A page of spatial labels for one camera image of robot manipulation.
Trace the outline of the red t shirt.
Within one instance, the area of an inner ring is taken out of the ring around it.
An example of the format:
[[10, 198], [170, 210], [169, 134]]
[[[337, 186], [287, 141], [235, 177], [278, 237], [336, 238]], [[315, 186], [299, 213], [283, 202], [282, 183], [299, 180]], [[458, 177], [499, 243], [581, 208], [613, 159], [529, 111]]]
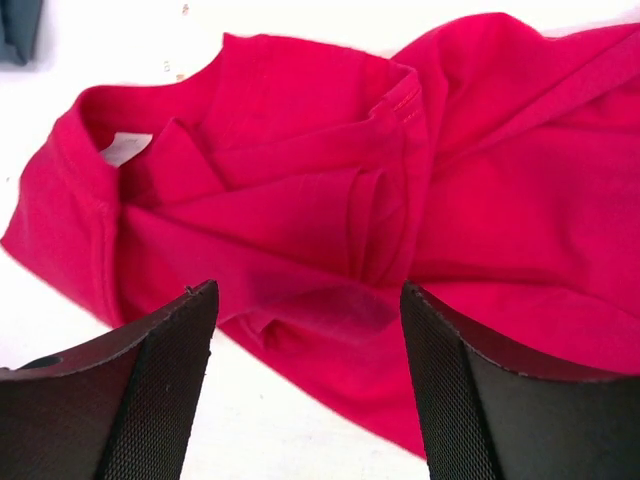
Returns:
[[96, 86], [27, 163], [4, 249], [119, 327], [208, 279], [222, 330], [424, 452], [412, 281], [547, 354], [639, 370], [639, 27], [503, 13], [389, 59], [226, 35], [165, 86]]

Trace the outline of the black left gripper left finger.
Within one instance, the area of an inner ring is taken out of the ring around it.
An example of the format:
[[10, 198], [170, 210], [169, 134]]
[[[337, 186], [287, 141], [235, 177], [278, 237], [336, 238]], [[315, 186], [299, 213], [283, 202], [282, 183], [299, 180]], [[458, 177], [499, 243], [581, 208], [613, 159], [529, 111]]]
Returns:
[[1, 371], [4, 479], [178, 479], [219, 306], [214, 281]]

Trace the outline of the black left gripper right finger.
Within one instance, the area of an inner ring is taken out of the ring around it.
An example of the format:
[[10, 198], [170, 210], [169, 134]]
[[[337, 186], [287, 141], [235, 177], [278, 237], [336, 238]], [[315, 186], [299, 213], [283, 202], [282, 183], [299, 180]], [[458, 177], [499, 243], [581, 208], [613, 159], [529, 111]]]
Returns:
[[401, 324], [434, 479], [635, 479], [639, 379], [516, 342], [414, 283]]

